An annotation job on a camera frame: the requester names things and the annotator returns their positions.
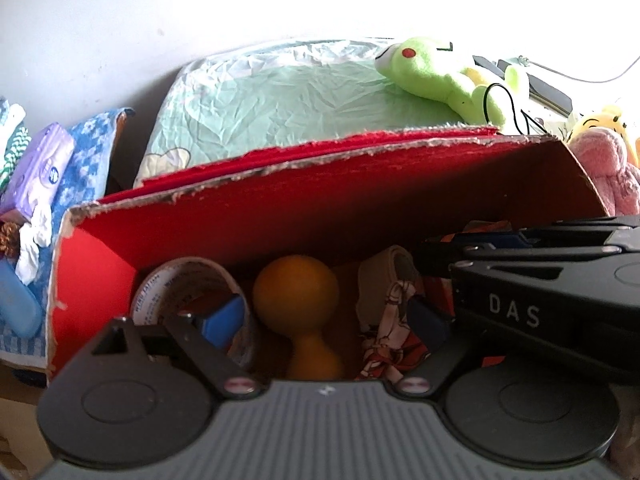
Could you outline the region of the yellow tiger plush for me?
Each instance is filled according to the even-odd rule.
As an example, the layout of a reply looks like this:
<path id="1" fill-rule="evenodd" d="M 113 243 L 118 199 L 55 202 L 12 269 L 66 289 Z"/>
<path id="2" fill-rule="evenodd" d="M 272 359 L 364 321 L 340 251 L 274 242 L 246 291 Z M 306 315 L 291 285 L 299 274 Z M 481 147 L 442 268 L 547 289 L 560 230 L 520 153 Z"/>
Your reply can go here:
<path id="1" fill-rule="evenodd" d="M 628 118 L 618 106 L 605 105 L 600 110 L 575 113 L 570 140 L 596 127 L 608 128 L 617 133 L 626 145 L 628 162 L 636 167 L 639 166 L 639 130 L 634 125 L 629 125 Z"/>

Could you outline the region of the large red cardboard box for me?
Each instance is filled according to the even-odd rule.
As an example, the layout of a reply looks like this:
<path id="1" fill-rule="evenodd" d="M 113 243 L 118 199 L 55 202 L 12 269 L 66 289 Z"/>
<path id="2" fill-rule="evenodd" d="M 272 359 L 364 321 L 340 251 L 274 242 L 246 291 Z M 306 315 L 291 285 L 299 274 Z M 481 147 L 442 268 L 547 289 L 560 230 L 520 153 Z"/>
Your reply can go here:
<path id="1" fill-rule="evenodd" d="M 165 174 L 64 214 L 47 371 L 126 315 L 142 278 L 175 258 L 229 269 L 285 254 L 336 258 L 473 221 L 527 228 L 605 213 L 562 141 L 491 127 L 355 134 Z"/>

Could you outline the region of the pink teddy bear plush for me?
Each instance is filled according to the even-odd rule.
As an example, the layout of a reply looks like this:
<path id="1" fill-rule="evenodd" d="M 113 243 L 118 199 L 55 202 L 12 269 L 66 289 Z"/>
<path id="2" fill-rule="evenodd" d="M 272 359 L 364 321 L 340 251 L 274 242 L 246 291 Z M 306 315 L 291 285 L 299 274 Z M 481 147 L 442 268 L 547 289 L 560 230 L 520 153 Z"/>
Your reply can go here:
<path id="1" fill-rule="evenodd" d="M 623 138 L 614 130 L 593 127 L 574 136 L 568 147 L 596 188 L 606 213 L 639 213 L 639 169 L 628 162 Z"/>

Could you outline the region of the purple tissue pack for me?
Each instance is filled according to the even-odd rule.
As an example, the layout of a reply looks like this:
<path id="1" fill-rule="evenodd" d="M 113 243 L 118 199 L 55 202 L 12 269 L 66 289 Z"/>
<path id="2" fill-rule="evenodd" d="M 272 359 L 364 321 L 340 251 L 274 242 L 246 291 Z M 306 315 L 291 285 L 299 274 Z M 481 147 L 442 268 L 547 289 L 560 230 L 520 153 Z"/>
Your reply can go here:
<path id="1" fill-rule="evenodd" d="M 39 131 L 1 196 L 1 220 L 22 224 L 37 207 L 51 207 L 74 149 L 74 138 L 58 122 Z"/>

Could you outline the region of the small red gift box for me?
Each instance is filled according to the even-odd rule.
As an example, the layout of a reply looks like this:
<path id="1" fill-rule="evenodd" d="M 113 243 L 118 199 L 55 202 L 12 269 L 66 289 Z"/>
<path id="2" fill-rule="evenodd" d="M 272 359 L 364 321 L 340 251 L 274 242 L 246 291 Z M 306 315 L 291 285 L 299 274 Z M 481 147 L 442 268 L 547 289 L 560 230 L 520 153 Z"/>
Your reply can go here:
<path id="1" fill-rule="evenodd" d="M 512 224 L 508 220 L 501 220 L 497 222 L 490 221 L 471 221 L 462 230 L 457 230 L 442 236 L 439 240 L 441 242 L 449 243 L 457 235 L 466 233 L 487 233 L 487 232 L 509 232 L 512 230 Z"/>

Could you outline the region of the orange wooden massager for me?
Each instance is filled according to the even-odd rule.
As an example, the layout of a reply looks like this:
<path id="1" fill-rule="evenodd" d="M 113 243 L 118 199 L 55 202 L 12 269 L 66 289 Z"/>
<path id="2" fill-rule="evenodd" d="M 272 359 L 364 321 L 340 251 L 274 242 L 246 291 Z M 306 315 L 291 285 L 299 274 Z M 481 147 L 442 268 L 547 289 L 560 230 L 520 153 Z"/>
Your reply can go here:
<path id="1" fill-rule="evenodd" d="M 253 286 L 254 310 L 270 330 L 292 344 L 287 378 L 320 382 L 342 376 L 340 357 L 323 339 L 323 329 L 339 299 L 337 278 L 315 258 L 282 257 L 258 274 Z"/>

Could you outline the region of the blue glasses case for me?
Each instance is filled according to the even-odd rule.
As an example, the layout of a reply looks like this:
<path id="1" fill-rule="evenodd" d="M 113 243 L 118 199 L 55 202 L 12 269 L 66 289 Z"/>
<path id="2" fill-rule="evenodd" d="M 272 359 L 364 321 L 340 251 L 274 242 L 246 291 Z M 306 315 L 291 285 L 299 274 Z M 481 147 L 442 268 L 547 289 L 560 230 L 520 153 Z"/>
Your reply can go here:
<path id="1" fill-rule="evenodd" d="M 9 260 L 1 260 L 1 317 L 22 338 L 40 329 L 43 312 L 34 294 L 17 277 Z"/>

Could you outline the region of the green frog plush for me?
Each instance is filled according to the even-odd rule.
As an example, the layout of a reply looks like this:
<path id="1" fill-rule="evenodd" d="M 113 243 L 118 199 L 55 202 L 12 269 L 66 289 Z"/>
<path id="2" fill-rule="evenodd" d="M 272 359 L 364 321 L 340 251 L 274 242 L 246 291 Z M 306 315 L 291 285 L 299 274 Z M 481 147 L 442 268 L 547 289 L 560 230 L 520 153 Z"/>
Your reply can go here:
<path id="1" fill-rule="evenodd" d="M 471 55 L 410 38 L 391 44 L 374 59 L 375 69 L 414 96 L 446 104 L 467 125 L 493 125 L 517 134 L 526 124 L 529 99 L 524 68 L 509 65 L 501 76 L 475 63 Z"/>

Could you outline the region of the red white scarf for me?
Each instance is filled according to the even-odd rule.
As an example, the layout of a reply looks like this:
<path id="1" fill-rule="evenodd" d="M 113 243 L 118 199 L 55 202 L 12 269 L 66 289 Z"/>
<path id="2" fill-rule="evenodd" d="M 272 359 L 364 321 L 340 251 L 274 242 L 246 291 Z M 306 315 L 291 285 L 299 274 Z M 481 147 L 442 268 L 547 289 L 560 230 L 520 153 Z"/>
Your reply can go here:
<path id="1" fill-rule="evenodd" d="M 396 281 L 387 289 L 378 322 L 363 341 L 362 367 L 357 380 L 387 380 L 397 384 L 430 355 L 408 323 L 407 307 L 416 294 L 411 282 Z"/>

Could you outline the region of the white printed tape roll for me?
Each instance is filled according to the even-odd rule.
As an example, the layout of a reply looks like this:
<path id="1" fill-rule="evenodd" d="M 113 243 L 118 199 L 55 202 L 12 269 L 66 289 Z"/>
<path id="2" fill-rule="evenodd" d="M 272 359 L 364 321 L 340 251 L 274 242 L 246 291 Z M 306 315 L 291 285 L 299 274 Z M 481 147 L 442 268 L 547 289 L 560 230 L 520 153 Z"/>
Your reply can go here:
<path id="1" fill-rule="evenodd" d="M 169 315 L 189 312 L 200 324 L 222 307 L 234 294 L 245 301 L 244 322 L 226 348 L 227 356 L 247 367 L 254 354 L 253 323 L 244 292 L 231 274 L 213 260 L 182 257 L 153 270 L 140 284 L 131 301 L 134 324 L 155 325 Z"/>

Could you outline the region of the folded green striped clothes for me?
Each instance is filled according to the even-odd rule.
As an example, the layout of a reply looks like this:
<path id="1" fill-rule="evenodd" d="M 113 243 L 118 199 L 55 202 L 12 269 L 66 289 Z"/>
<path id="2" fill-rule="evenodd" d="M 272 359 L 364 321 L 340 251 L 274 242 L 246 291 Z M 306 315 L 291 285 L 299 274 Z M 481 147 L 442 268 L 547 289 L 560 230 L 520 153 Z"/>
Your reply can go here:
<path id="1" fill-rule="evenodd" d="M 32 137 L 24 120 L 26 112 L 18 103 L 1 98 L 1 191 L 8 186 L 17 163 L 28 148 Z"/>

